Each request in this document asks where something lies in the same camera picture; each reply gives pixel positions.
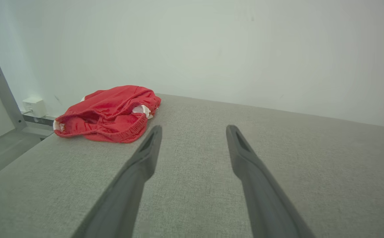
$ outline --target white fabric patch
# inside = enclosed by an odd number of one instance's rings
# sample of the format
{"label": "white fabric patch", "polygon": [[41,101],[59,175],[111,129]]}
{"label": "white fabric patch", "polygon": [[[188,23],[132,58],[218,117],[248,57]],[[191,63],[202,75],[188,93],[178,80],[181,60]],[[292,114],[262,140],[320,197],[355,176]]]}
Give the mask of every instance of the white fabric patch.
{"label": "white fabric patch", "polygon": [[145,115],[146,115],[146,117],[147,117],[148,119],[153,118],[153,116],[150,115],[151,110],[150,110],[147,106],[145,106],[145,105],[141,105],[141,106],[137,106],[137,107],[135,107],[135,108],[132,110],[132,113],[145,113]]}
{"label": "white fabric patch", "polygon": [[57,122],[54,120],[53,122],[53,130],[59,130],[59,131],[64,131],[65,129],[65,124]]}

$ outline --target red garment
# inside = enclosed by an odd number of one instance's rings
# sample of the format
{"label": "red garment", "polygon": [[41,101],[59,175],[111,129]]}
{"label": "red garment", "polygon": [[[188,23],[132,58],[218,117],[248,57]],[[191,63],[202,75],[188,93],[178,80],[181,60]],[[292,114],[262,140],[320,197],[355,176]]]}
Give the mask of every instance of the red garment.
{"label": "red garment", "polygon": [[139,86],[98,90],[56,118],[54,132],[60,137],[131,143],[144,134],[148,121],[145,113],[132,113],[133,108],[145,105],[154,115],[160,102],[152,90]]}

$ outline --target red cloth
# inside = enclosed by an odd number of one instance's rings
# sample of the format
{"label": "red cloth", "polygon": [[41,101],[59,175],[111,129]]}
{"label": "red cloth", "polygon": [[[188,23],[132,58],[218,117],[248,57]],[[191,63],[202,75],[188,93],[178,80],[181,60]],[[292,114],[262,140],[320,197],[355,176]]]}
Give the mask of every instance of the red cloth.
{"label": "red cloth", "polygon": [[54,132],[60,137],[131,143],[144,134],[148,121],[144,113],[132,113],[133,108],[145,105],[154,115],[160,102],[152,90],[139,86],[98,90],[56,118]]}

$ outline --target white electrical outlet box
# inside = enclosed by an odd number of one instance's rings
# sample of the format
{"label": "white electrical outlet box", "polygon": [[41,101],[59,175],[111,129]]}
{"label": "white electrical outlet box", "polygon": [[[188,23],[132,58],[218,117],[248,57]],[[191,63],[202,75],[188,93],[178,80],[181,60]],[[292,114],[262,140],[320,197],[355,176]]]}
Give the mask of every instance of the white electrical outlet box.
{"label": "white electrical outlet box", "polygon": [[32,110],[34,117],[43,117],[47,114],[45,103],[41,98],[32,97],[25,99],[23,100],[23,106],[26,111]]}

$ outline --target wall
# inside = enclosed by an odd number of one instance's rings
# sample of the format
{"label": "wall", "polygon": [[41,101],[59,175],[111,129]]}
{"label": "wall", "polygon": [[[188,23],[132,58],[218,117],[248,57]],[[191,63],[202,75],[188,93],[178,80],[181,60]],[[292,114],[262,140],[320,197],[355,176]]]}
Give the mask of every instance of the wall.
{"label": "wall", "polygon": [[0,63],[14,96],[38,94],[51,116],[134,84],[384,126],[384,1],[0,4]]}

